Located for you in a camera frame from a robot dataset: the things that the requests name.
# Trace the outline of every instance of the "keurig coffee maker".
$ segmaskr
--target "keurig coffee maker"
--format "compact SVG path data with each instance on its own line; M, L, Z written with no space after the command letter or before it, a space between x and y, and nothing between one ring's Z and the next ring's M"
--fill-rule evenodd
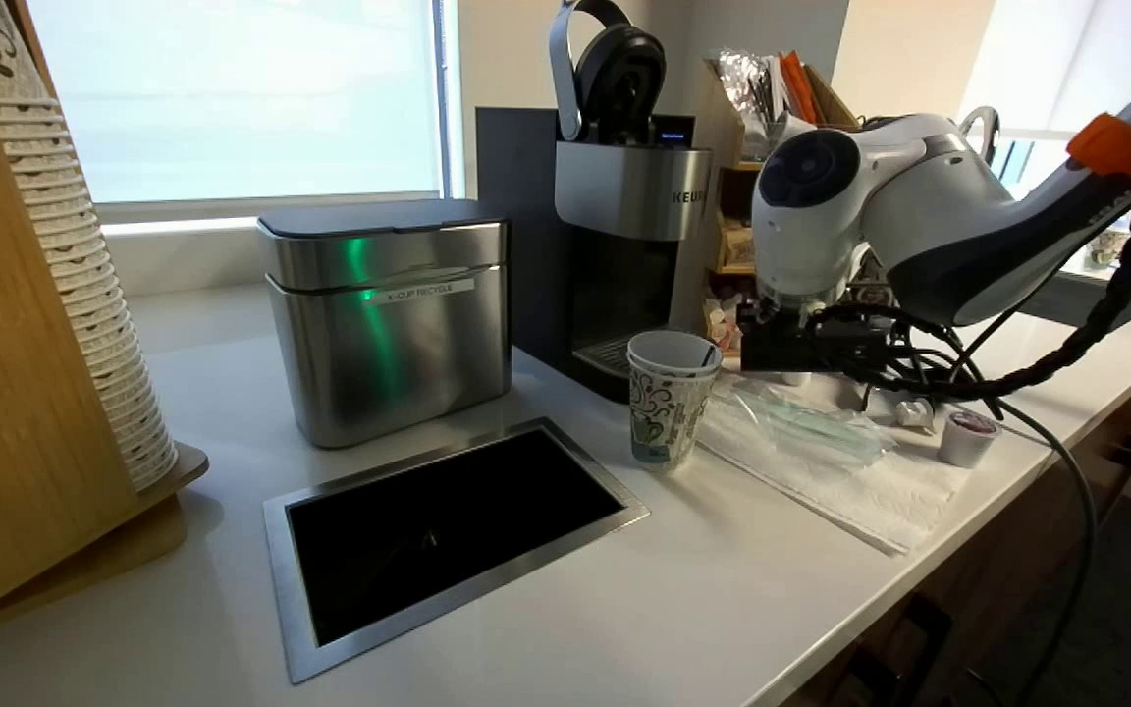
M575 10L605 24L578 67ZM690 148L691 118L651 114L663 49L611 1L566 3L549 54L556 111L477 109L480 200L509 219L512 344L625 403L628 340L667 324L710 154Z

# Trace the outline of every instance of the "small cup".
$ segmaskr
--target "small cup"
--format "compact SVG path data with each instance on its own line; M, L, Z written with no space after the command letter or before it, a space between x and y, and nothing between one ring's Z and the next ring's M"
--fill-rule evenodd
M628 343L631 452L648 469L682 465L723 367L713 342L685 331L646 331Z
M936 452L942 462L974 469L993 439L1001 436L996 422L976 413L956 411L946 417L946 431L941 436L941 448Z

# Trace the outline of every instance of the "orange clamp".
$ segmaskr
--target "orange clamp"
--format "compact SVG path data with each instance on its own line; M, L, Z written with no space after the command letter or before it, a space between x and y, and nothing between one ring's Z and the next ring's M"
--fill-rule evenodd
M1068 143L1068 155L1097 175L1131 175L1131 124L1103 113Z

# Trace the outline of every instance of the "stainless steel bin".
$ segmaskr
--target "stainless steel bin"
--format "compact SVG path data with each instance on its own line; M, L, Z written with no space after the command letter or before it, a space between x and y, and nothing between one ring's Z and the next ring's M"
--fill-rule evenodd
M300 430L352 443L474 406L510 382L507 221L476 201L260 216Z

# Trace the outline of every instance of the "window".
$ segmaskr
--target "window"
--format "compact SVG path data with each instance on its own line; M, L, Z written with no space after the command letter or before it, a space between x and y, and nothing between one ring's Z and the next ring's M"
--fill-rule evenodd
M1068 159L1091 118L1131 101L1131 0L996 0L960 115L1001 117L993 173L1022 198Z
M123 202L449 192L440 1L28 6L106 219Z

